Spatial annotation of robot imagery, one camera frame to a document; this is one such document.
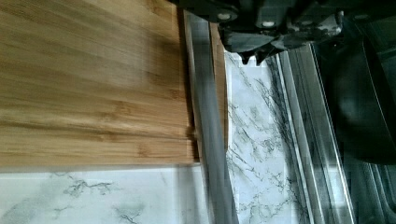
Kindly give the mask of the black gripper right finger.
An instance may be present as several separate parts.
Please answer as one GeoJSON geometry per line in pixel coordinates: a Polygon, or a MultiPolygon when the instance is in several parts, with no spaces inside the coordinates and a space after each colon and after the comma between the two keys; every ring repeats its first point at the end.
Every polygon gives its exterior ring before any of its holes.
{"type": "Polygon", "coordinates": [[[284,30],[279,31],[274,39],[256,49],[256,64],[260,65],[266,58],[279,52],[337,37],[343,30],[343,18],[343,12],[335,12],[321,17],[319,22],[303,19],[292,23],[287,20],[284,30]]]}

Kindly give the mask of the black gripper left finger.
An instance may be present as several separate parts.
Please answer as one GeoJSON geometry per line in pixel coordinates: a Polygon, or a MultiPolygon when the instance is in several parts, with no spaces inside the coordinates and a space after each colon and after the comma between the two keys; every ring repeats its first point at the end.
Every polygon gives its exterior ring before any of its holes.
{"type": "Polygon", "coordinates": [[[264,21],[259,27],[220,23],[218,31],[223,47],[236,53],[243,65],[247,65],[251,57],[260,65],[266,58],[282,51],[272,44],[279,37],[274,21],[264,21]]]}

